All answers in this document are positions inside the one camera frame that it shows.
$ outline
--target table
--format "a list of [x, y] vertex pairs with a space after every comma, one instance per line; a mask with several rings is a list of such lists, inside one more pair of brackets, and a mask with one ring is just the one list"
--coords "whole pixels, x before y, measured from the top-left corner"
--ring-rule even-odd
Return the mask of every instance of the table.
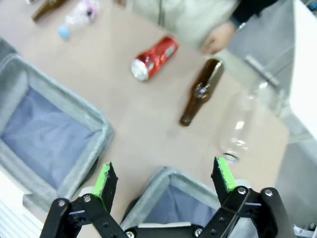
[[[0, 33], [27, 61], [95, 105], [112, 123], [114, 141], [99, 162], [98, 172], [85, 186], [95, 183], [103, 163], [113, 162], [119, 181], [111, 213], [118, 222], [128, 203], [140, 195], [141, 188], [161, 166], [175, 167], [212, 186], [213, 158], [218, 153], [217, 125], [230, 97], [241, 90], [241, 85], [225, 73], [192, 124], [180, 127], [178, 120], [189, 88], [205, 58], [180, 44], [162, 71], [141, 83], [133, 78], [130, 63], [166, 32], [105, 1], [96, 22], [64, 42], [57, 28], [76, 2], [70, 0], [36, 25], [30, 17], [36, 5], [2, 0]], [[262, 105], [258, 106], [257, 120], [259, 126], [252, 132], [254, 143], [231, 170], [236, 179], [246, 179], [260, 190], [275, 183], [288, 130]], [[94, 237], [92, 230], [85, 227], [80, 237]]]

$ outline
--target transparent bottle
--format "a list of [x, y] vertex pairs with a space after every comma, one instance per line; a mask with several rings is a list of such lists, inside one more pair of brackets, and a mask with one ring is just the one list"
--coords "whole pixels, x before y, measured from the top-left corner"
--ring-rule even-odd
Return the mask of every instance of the transparent bottle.
[[249, 90], [243, 90], [232, 96], [220, 120], [216, 133], [218, 149], [227, 162], [235, 163], [243, 159], [255, 138], [252, 132], [265, 124], [261, 120], [264, 107], [259, 107], [265, 94], [266, 82], [253, 84]]
[[100, 9], [100, 0], [81, 0], [58, 28], [59, 35], [69, 40], [75, 31], [94, 22]]

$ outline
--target brown glass bottle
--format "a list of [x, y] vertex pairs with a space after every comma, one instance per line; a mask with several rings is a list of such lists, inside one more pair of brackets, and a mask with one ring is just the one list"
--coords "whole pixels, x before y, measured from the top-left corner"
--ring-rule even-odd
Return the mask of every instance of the brown glass bottle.
[[180, 124], [189, 126], [201, 106], [212, 96], [224, 71], [221, 61], [209, 59], [199, 73], [190, 91], [190, 99], [180, 119]]
[[37, 21], [46, 13], [60, 7], [67, 0], [47, 0], [32, 16], [33, 21]]

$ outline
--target can label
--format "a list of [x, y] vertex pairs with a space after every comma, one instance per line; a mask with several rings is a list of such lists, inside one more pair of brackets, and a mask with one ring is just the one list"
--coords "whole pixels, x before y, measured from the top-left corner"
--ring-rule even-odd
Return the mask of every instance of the can label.
[[166, 51], [165, 51], [165, 56], [170, 57], [170, 55], [175, 51], [174, 46], [170, 46]]

